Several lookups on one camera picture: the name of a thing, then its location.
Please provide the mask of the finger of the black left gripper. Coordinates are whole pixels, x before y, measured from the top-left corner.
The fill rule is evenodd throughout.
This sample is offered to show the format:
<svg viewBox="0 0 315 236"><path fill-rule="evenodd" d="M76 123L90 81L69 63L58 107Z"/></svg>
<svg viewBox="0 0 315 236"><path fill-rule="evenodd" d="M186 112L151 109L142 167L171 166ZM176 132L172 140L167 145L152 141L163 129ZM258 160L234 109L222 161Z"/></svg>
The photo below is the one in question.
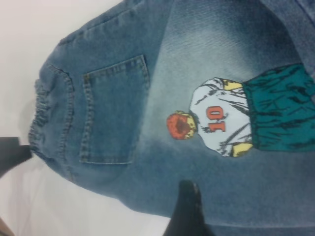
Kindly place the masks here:
<svg viewBox="0 0 315 236"><path fill-rule="evenodd" d="M29 145L20 145L18 137L0 138L0 177L32 158Z"/></svg>

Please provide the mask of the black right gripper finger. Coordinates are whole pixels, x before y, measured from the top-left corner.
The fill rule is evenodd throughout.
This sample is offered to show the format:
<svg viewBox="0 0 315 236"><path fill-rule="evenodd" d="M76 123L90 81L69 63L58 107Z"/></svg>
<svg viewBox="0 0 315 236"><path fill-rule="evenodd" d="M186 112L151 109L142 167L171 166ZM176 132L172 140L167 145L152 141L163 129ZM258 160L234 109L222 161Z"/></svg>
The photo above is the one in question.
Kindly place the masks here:
<svg viewBox="0 0 315 236"><path fill-rule="evenodd" d="M170 222L167 236L208 236L203 211L201 193L197 184L190 180L179 183L179 194Z"/></svg>

